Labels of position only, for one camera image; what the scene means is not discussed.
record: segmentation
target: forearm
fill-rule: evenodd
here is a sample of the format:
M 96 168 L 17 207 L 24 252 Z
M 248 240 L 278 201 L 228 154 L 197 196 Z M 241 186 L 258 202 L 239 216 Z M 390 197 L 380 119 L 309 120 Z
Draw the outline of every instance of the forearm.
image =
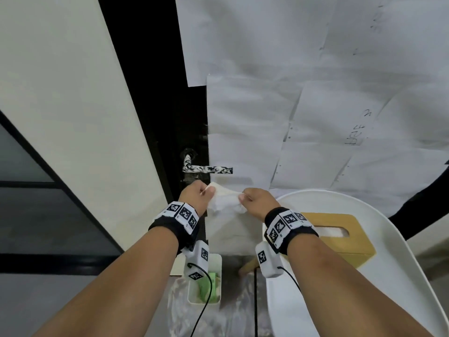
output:
M 165 227 L 154 227 L 35 336 L 143 336 L 164 292 L 177 250 L 176 236 Z
M 431 336 L 318 237 L 297 235 L 287 254 L 321 337 Z

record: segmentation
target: tissue box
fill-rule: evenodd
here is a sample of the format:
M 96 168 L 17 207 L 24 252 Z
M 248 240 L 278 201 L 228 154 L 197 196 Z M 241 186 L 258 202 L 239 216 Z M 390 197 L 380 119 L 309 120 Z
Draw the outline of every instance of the tissue box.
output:
M 350 214 L 301 213 L 316 227 L 342 227 L 349 232 L 349 237 L 320 236 L 320 238 L 355 268 L 360 267 L 376 254 L 373 244 L 355 216 Z

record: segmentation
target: black cable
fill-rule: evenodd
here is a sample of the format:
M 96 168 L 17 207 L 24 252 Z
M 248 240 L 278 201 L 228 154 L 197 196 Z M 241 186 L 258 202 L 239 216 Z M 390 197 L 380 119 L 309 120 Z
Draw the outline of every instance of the black cable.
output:
M 209 273 L 207 273 L 205 270 L 203 270 L 200 266 L 195 265 L 193 262 L 189 262 L 189 263 L 187 264 L 187 267 L 189 267 L 189 268 L 191 268 L 192 266 L 198 267 L 198 269 L 201 270 L 201 271 L 203 271 L 203 273 L 205 273 L 205 275 L 209 278 L 209 282 L 210 282 L 210 291 L 209 291 L 209 297 L 208 297 L 207 300 L 206 300 L 206 303 L 205 303 L 205 305 L 204 305 L 204 307 L 203 307 L 203 310 L 202 310 L 201 313 L 199 314 L 199 317 L 198 317 L 198 319 L 197 319 L 197 322 L 195 323 L 194 329 L 192 330 L 192 334 L 190 335 L 190 337 L 192 337 L 192 336 L 194 335 L 196 326 L 198 325 L 198 322 L 199 322 L 199 318 L 201 318 L 201 316 L 203 315 L 203 312 L 204 312 L 204 310 L 206 309 L 206 306 L 207 306 L 208 303 L 209 303 L 210 295 L 212 294 L 212 279 L 210 279 Z
M 287 272 L 287 274 L 290 276 L 290 278 L 295 282 L 296 287 L 298 288 L 298 290 L 301 292 L 300 286 L 298 285 L 298 283 L 296 282 L 295 278 L 290 274 L 289 271 L 287 271 L 285 268 L 283 268 L 282 266 L 278 266 L 279 269 L 284 270 L 285 272 Z
M 254 337 L 258 337 L 257 334 L 257 268 L 254 269 Z

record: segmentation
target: green sponge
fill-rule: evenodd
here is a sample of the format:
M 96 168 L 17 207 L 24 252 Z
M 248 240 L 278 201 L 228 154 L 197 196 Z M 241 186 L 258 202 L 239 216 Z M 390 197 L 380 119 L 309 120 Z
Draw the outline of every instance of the green sponge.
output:
M 216 287 L 215 287 L 215 281 L 217 278 L 217 274 L 215 272 L 209 273 L 210 279 L 212 280 L 212 292 L 210 294 L 210 303 L 216 303 L 217 302 L 217 295 L 216 295 Z M 203 302 L 207 301 L 207 298 L 209 297 L 209 291 L 210 291 L 210 282 L 207 277 L 202 277 L 201 279 L 197 280 L 197 284 L 199 287 L 199 297 Z

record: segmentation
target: white tissue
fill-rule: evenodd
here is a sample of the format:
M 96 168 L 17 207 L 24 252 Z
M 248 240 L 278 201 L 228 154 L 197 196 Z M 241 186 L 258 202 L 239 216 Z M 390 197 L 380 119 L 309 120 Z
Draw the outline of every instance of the white tissue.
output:
M 220 186 L 216 182 L 211 182 L 206 189 L 209 187 L 215 187 L 216 190 L 207 209 L 213 212 L 232 211 L 240 214 L 246 212 L 246 208 L 239 201 L 240 192 Z

